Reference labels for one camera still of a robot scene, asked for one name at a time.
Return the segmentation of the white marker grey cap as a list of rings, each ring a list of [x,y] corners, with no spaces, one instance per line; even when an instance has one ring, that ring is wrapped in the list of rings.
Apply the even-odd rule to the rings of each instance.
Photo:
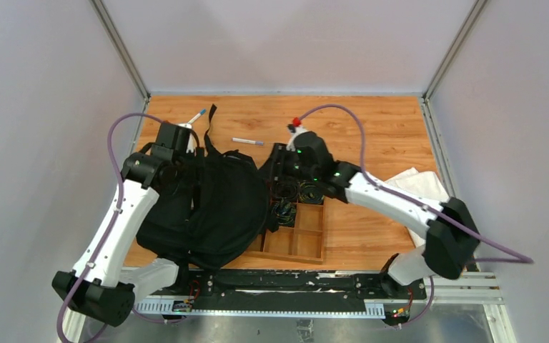
[[[243,139],[243,138],[238,138],[238,137],[232,137],[231,140],[233,142],[242,143],[242,144],[251,144],[251,145],[256,145],[256,146],[264,146],[263,141],[257,141],[257,140],[252,140],[252,139]]]

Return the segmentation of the white marker blue cap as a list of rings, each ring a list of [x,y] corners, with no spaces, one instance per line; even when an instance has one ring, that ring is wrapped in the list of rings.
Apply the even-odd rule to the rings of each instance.
[[[207,112],[206,109],[202,109],[199,113],[195,114],[188,122],[188,125],[193,125],[196,120],[198,120],[201,116],[203,116]]]

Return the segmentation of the black fabric backpack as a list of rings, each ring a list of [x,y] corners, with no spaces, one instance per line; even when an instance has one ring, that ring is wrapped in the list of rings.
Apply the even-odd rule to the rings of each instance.
[[[178,265],[218,270],[260,235],[279,229],[266,179],[252,157],[220,152],[208,129],[195,173],[164,188],[136,235],[137,244]]]

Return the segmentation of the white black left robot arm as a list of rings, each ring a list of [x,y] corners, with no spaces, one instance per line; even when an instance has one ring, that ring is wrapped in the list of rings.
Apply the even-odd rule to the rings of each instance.
[[[157,258],[126,276],[122,266],[160,193],[173,185],[185,159],[198,147],[191,124],[164,121],[155,142],[115,166],[117,190],[110,213],[71,271],[57,272],[51,282],[68,309],[118,327],[152,292],[165,287],[181,295],[189,289],[189,274],[166,259]]]

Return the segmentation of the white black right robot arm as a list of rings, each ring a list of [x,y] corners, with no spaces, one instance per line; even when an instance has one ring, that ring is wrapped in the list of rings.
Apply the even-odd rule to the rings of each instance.
[[[398,298],[409,284],[425,277],[461,276],[480,244],[463,201],[450,197],[441,202],[390,186],[356,164],[334,159],[313,131],[289,128],[291,139],[275,143],[265,164],[269,178],[312,182],[324,196],[383,214],[424,239],[424,244],[385,263],[379,281],[386,297]]]

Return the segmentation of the black rolled belt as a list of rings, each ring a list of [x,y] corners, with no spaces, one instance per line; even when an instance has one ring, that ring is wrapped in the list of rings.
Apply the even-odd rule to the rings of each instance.
[[[299,194],[299,186],[297,182],[278,180],[271,188],[272,197],[278,200],[295,201]]]

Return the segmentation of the dark blue yellow rolled belt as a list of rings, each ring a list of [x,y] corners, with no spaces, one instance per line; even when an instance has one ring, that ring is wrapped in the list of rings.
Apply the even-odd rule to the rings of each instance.
[[[303,204],[322,205],[325,196],[316,184],[301,182],[299,183],[298,200]]]

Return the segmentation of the multicolour rolled belt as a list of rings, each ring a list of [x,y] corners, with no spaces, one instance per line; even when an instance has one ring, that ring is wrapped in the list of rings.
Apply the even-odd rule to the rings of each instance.
[[[297,205],[286,199],[272,203],[272,213],[281,227],[294,227],[297,216]]]

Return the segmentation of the wooden compartment organizer tray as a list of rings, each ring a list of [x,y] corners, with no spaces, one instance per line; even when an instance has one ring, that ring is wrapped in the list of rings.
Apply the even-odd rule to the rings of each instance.
[[[278,201],[272,197],[272,203]],[[305,264],[322,264],[325,260],[325,201],[322,205],[300,203],[298,197],[297,216],[294,227],[266,229],[259,234],[244,253],[250,257]]]

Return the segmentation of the white folded cloth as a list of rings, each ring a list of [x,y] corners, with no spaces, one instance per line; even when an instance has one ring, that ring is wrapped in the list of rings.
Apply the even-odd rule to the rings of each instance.
[[[389,178],[385,183],[417,196],[438,200],[439,202],[446,202],[450,198],[435,171],[418,171],[415,167],[412,167]]]

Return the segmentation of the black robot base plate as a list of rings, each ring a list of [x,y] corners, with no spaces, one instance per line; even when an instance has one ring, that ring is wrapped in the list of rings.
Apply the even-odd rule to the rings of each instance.
[[[157,290],[138,304],[147,314],[372,317],[427,298],[422,280],[382,286],[377,272],[273,269],[190,271],[186,284]]]

